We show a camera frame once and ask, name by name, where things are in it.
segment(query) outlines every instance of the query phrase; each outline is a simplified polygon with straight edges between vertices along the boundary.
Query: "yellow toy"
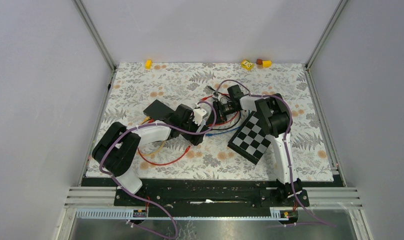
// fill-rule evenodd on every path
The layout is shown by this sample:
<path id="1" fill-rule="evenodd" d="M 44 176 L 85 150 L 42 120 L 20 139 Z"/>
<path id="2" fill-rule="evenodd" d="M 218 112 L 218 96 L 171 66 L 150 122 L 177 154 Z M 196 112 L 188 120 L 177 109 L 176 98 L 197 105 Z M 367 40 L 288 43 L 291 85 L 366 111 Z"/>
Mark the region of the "yellow toy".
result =
<path id="1" fill-rule="evenodd" d="M 146 64 L 144 65 L 144 67 L 145 67 L 146 69 L 151 69 L 151 66 L 152 66 L 152 60 L 147 60 L 147 61 L 146 61 Z"/>
<path id="2" fill-rule="evenodd" d="M 262 67 L 263 67 L 263 68 L 271 67 L 271 61 L 270 61 L 270 60 L 268 60 L 268 61 L 262 61 Z"/>
<path id="3" fill-rule="evenodd" d="M 248 71 L 250 71 L 254 67 L 254 64 L 248 60 L 243 60 L 240 64 L 242 65 L 242 68 Z"/>

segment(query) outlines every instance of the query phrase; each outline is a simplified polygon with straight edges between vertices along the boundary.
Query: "floral tablecloth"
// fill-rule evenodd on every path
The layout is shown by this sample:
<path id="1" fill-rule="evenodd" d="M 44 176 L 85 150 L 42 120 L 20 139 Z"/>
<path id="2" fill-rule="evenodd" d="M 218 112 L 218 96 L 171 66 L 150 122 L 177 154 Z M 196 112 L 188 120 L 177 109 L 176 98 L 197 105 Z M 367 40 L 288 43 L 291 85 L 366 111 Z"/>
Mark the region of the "floral tablecloth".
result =
<path id="1" fill-rule="evenodd" d="M 145 69 L 144 63 L 121 63 L 104 112 L 97 139 L 99 141 L 113 122 L 126 126 L 140 124 L 143 110 L 155 99 L 173 110 L 179 104 L 193 107 L 201 98 L 212 94 L 207 85 L 215 88 L 226 79 L 246 85 L 253 94 L 280 93 L 292 108 L 291 150 L 294 165 L 302 181 L 332 181 L 333 176 L 320 132 L 313 101 L 301 64 L 273 64 L 269 68 L 255 66 L 251 71 L 240 63 L 154 63 Z M 234 84 L 227 82 L 221 91 Z M 192 146 L 179 161 L 155 166 L 135 155 L 132 168 L 140 178 L 219 179 L 219 180 L 276 180 L 273 148 L 270 146 L 257 165 L 252 164 L 227 147 L 234 132 L 206 136 L 203 143 Z M 151 153 L 161 143 L 140 148 Z M 189 142 L 183 137 L 168 140 L 156 155 L 147 158 L 167 163 L 181 156 Z M 107 177 L 99 172 L 99 164 L 92 158 L 87 177 Z"/>

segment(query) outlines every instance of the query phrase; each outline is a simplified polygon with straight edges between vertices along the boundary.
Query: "checkerboard pattern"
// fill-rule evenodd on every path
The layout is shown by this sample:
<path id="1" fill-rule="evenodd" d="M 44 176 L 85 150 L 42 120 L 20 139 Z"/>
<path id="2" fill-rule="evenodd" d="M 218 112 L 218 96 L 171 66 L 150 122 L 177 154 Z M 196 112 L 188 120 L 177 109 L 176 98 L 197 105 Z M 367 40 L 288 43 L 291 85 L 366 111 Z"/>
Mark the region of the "checkerboard pattern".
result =
<path id="1" fill-rule="evenodd" d="M 266 135 L 257 123 L 258 118 L 254 114 L 248 116 L 248 120 L 240 127 L 238 132 L 230 140 L 229 144 L 238 154 L 253 163 L 257 163 L 266 152 L 271 141 L 271 136 Z"/>

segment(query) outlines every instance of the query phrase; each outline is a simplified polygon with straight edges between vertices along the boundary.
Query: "blue wire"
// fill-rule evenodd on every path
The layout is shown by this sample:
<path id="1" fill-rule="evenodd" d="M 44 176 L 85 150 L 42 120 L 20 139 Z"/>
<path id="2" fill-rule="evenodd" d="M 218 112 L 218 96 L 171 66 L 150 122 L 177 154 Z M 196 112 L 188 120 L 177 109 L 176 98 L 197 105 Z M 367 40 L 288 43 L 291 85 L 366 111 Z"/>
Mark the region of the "blue wire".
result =
<path id="1" fill-rule="evenodd" d="M 225 133 L 228 133 L 228 132 L 232 132 L 232 131 L 234 131 L 234 130 L 236 130 L 238 128 L 240 128 L 240 126 L 238 126 L 236 128 L 233 128 L 233 129 L 230 129 L 230 130 L 227 130 L 227 131 L 222 131 L 222 132 L 219 132 L 219 133 L 206 133 L 205 136 L 210 137 L 210 136 L 214 136 L 214 135 L 225 134 Z"/>

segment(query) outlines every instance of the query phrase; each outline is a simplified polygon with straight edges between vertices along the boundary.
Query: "gray wall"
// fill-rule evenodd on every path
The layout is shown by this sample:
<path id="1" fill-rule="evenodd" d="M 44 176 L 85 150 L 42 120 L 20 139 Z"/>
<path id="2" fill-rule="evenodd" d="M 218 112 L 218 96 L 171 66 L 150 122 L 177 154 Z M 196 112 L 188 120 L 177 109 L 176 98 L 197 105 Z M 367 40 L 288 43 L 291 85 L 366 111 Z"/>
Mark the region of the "gray wall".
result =
<path id="1" fill-rule="evenodd" d="M 305 63 L 339 0 L 84 0 L 119 62 Z"/>
<path id="2" fill-rule="evenodd" d="M 52 236 L 109 74 L 72 1 L 0 1 L 0 240 Z"/>
<path id="3" fill-rule="evenodd" d="M 349 1 L 312 75 L 374 238 L 404 239 L 404 0 Z"/>

